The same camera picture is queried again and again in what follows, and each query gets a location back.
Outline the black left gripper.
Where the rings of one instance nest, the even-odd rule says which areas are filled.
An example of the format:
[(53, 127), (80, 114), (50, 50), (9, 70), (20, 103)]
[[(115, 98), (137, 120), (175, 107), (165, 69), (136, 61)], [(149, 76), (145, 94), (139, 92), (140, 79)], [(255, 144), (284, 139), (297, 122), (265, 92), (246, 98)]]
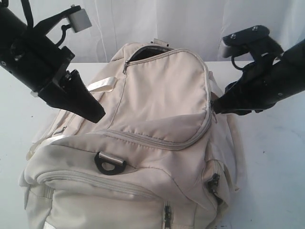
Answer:
[(88, 91), (79, 72), (67, 71), (74, 57), (66, 46), (57, 47), (47, 36), (26, 26), (9, 27), (9, 73), (39, 93), (50, 107), (97, 123), (105, 110)]

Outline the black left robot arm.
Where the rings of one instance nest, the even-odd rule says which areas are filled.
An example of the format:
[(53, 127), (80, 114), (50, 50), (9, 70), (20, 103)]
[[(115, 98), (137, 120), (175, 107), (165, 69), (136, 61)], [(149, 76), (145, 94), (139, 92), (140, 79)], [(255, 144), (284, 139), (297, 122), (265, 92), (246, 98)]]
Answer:
[(29, 1), (21, 1), (26, 23), (0, 2), (0, 65), (53, 108), (72, 112), (93, 123), (105, 116), (104, 108), (86, 88), (77, 70), (68, 71), (74, 53), (61, 44), (66, 31), (91, 27), (81, 6), (71, 6), (34, 24)]

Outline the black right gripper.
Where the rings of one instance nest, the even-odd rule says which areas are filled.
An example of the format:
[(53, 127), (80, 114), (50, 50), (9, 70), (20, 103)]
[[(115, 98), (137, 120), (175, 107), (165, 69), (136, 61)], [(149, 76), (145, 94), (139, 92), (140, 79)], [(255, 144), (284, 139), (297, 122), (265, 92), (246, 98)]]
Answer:
[(225, 93), (213, 101), (216, 114), (247, 115), (262, 112), (277, 102), (298, 93), (298, 58), (263, 56), (261, 62), (245, 66), (243, 74), (225, 88)]

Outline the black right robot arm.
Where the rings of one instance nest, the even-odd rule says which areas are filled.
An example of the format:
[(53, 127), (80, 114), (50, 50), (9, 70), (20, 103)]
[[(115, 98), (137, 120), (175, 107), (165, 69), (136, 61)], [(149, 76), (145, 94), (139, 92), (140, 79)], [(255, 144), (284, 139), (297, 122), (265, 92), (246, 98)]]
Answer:
[(277, 102), (305, 89), (305, 42), (285, 51), (277, 63), (267, 54), (262, 62), (252, 62), (243, 69), (238, 81), (225, 88), (225, 93), (212, 102), (216, 114), (246, 115), (270, 109)]

